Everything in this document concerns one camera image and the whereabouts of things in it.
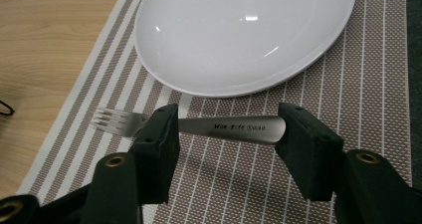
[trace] stainless steel fork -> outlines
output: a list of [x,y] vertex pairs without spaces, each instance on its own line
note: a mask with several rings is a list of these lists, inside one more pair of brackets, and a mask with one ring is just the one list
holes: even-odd
[[[120,136],[135,136],[145,124],[142,113],[106,108],[98,108],[91,121],[91,125]],[[180,118],[178,125],[180,132],[259,144],[274,144],[286,130],[285,121],[276,115]]]

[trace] wooden table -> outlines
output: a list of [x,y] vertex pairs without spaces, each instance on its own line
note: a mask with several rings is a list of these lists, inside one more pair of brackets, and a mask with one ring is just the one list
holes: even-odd
[[116,0],[0,0],[0,199],[14,195]]

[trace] gray placemat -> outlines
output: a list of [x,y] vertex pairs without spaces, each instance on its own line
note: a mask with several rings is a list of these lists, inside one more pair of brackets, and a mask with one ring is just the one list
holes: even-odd
[[[129,138],[89,126],[96,107],[143,112],[179,103],[180,117],[276,114],[305,107],[345,139],[388,158],[411,183],[406,0],[356,0],[332,47],[294,78],[263,92],[205,99],[150,76],[133,47],[141,0],[118,0],[19,193],[49,203],[91,182],[98,160]],[[274,149],[182,134],[168,205],[146,205],[146,223],[331,223],[333,202],[303,200]]]

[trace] fork handle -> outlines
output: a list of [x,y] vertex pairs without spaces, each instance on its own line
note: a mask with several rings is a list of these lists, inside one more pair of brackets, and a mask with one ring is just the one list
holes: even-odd
[[276,115],[180,118],[178,124],[180,132],[269,145],[286,130],[285,120]]

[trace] white plate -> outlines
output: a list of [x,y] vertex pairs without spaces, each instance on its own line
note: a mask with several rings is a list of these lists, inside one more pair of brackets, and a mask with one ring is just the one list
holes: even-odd
[[135,47],[160,82],[236,97],[296,75],[335,41],[354,0],[142,0]]

